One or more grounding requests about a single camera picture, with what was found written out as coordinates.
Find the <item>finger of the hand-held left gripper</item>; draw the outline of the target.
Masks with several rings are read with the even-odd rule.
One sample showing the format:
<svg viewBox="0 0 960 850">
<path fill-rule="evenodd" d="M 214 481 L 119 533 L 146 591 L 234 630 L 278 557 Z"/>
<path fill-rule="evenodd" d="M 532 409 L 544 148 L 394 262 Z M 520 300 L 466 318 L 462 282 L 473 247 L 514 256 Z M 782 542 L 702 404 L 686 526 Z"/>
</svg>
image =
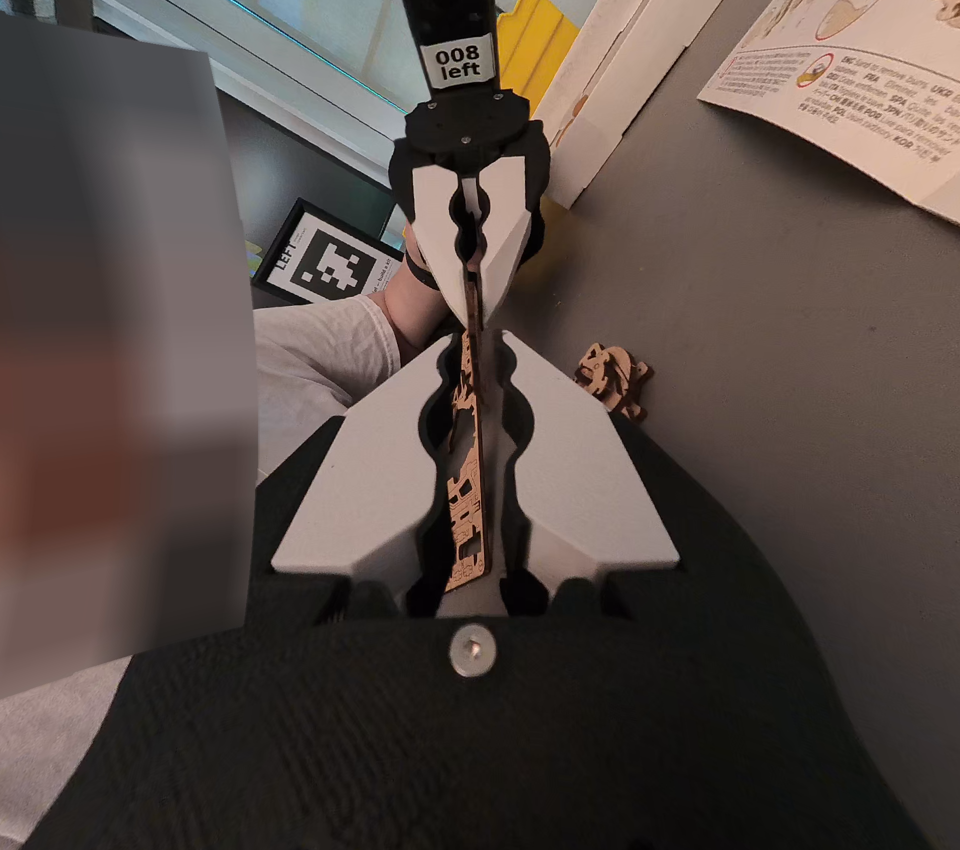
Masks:
<svg viewBox="0 0 960 850">
<path fill-rule="evenodd" d="M 481 327 L 486 327 L 510 289 L 531 233 L 525 158 L 499 157 L 479 172 L 474 191 L 479 320 Z"/>
<path fill-rule="evenodd" d="M 419 252 L 450 310 L 468 327 L 467 264 L 458 251 L 460 226 L 451 215 L 452 201 L 462 196 L 460 180 L 456 172 L 428 165 L 414 169 L 413 186 L 413 231 Z"/>
</svg>

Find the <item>yellow plastic bin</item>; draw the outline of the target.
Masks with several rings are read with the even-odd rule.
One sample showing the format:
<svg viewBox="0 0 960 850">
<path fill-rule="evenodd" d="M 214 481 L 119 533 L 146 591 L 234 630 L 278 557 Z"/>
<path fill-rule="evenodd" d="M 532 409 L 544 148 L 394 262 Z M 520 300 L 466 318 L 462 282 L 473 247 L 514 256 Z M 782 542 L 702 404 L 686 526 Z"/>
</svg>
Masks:
<svg viewBox="0 0 960 850">
<path fill-rule="evenodd" d="M 515 0 L 497 19 L 500 85 L 525 98 L 534 114 L 579 28 L 550 0 Z"/>
</svg>

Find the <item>small wooden model assembly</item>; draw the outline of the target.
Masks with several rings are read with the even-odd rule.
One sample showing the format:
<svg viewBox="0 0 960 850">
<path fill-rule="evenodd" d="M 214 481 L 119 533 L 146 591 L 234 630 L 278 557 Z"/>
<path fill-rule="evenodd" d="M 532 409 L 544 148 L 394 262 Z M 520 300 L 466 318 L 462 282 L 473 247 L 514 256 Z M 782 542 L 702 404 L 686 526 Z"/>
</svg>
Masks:
<svg viewBox="0 0 960 850">
<path fill-rule="evenodd" d="M 580 359 L 573 380 L 599 400 L 610 414 L 642 422 L 642 388 L 654 376 L 654 368 L 638 361 L 623 347 L 594 342 Z"/>
</svg>

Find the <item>person's left forearm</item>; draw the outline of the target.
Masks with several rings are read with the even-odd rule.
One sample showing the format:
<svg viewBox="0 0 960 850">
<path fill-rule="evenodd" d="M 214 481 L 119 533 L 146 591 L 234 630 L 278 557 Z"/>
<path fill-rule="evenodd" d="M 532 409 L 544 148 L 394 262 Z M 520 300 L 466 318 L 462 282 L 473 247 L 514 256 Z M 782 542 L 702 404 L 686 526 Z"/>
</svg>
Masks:
<svg viewBox="0 0 960 850">
<path fill-rule="evenodd" d="M 404 238 L 404 260 L 383 291 L 254 310 L 257 484 L 450 327 L 410 221 Z"/>
</svg>

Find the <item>illustrated instruction booklet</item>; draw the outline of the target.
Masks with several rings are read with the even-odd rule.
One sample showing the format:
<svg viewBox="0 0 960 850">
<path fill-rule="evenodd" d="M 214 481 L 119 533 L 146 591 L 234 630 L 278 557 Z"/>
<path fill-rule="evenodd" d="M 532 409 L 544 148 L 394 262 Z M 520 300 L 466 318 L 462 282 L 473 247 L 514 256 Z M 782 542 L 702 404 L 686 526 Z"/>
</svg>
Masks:
<svg viewBox="0 0 960 850">
<path fill-rule="evenodd" d="M 959 221 L 959 0 L 771 0 L 698 98 Z"/>
</svg>

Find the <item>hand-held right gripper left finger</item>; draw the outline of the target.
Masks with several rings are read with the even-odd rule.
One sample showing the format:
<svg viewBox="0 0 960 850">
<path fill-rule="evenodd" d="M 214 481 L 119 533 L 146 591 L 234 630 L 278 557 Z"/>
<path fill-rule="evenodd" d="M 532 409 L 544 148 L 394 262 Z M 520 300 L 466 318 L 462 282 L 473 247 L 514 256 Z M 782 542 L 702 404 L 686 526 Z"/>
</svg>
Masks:
<svg viewBox="0 0 960 850">
<path fill-rule="evenodd" d="M 271 559 L 384 585 L 435 616 L 455 555 L 447 466 L 462 343 L 448 335 L 352 406 Z"/>
</svg>

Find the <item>white cardboard tray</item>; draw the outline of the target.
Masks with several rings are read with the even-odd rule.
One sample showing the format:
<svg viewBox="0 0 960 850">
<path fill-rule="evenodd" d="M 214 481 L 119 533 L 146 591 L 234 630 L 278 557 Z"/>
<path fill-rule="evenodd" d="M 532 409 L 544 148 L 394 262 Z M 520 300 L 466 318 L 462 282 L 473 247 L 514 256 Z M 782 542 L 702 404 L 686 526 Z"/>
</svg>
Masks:
<svg viewBox="0 0 960 850">
<path fill-rule="evenodd" d="M 569 209 L 722 0 L 597 0 L 534 112 Z"/>
</svg>

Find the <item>black framed marker card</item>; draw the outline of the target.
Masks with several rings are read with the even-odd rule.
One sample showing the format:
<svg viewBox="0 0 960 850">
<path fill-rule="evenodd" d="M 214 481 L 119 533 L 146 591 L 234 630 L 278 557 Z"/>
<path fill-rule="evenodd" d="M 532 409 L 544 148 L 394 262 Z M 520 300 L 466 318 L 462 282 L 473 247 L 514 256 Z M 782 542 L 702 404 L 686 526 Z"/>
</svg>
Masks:
<svg viewBox="0 0 960 850">
<path fill-rule="evenodd" d="M 250 284 L 291 305 L 341 301 L 385 290 L 403 260 L 401 250 L 300 197 Z"/>
</svg>

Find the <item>wooden gear-shaped model part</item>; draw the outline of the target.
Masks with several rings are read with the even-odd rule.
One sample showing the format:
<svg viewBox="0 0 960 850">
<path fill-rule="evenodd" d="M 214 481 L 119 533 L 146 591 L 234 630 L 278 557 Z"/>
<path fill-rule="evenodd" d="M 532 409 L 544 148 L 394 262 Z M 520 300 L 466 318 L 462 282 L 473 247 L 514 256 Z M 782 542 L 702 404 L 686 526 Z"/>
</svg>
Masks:
<svg viewBox="0 0 960 850">
<path fill-rule="evenodd" d="M 461 340 L 459 380 L 451 397 L 447 440 L 446 490 L 454 559 L 445 587 L 451 593 L 483 578 L 490 570 L 486 530 L 481 340 L 483 312 L 477 265 L 464 269 L 466 325 Z"/>
</svg>

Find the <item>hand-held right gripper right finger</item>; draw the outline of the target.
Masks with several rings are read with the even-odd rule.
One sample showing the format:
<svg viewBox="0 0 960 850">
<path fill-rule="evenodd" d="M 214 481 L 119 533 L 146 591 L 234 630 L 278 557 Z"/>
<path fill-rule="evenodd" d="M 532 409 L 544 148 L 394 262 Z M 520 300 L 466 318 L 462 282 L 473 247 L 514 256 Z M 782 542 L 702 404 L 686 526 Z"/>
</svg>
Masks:
<svg viewBox="0 0 960 850">
<path fill-rule="evenodd" d="M 570 580 L 676 569 L 679 553 L 609 413 L 509 331 L 494 335 L 508 614 L 545 614 Z"/>
</svg>

